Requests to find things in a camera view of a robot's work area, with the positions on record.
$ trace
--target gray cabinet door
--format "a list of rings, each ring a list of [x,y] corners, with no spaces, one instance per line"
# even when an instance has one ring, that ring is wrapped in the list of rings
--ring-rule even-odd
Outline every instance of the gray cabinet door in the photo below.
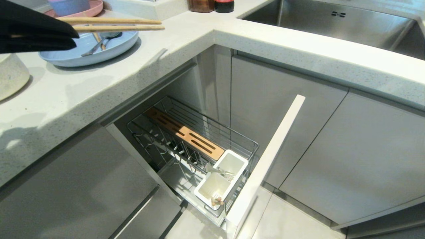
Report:
[[[257,155],[264,152],[296,95],[306,97],[266,182],[280,187],[347,91],[304,74],[232,58],[231,127],[259,143]]]
[[[3,238],[108,238],[157,185],[104,128],[83,133],[44,161],[2,197]]]
[[[280,190],[340,225],[424,201],[424,113],[350,92]]]

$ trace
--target sink basin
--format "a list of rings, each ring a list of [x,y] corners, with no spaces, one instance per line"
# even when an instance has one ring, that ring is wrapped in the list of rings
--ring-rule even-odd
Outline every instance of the sink basin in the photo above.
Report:
[[[361,43],[425,60],[425,39],[409,18],[313,0],[275,0],[244,20]]]

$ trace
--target chopsticks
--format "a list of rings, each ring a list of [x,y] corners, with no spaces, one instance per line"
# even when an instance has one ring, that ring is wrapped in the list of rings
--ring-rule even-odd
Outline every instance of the chopsticks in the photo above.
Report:
[[[130,18],[107,18],[107,17],[59,17],[57,18],[68,24],[137,24],[132,25],[91,25],[73,26],[79,32],[103,32],[103,31],[158,31],[165,27],[161,21],[150,19],[130,19]]]

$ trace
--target kitchen counter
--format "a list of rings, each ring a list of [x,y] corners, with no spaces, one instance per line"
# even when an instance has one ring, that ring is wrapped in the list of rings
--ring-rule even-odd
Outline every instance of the kitchen counter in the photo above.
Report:
[[[0,185],[42,155],[208,47],[218,44],[327,76],[338,83],[425,110],[425,61],[330,37],[240,20],[270,0],[235,0],[235,11],[187,11],[140,32],[115,59],[55,67],[38,53],[18,54],[32,75],[0,102]],[[106,11],[107,17],[123,17]],[[421,16],[417,19],[421,27]],[[168,51],[156,61],[163,48]]]

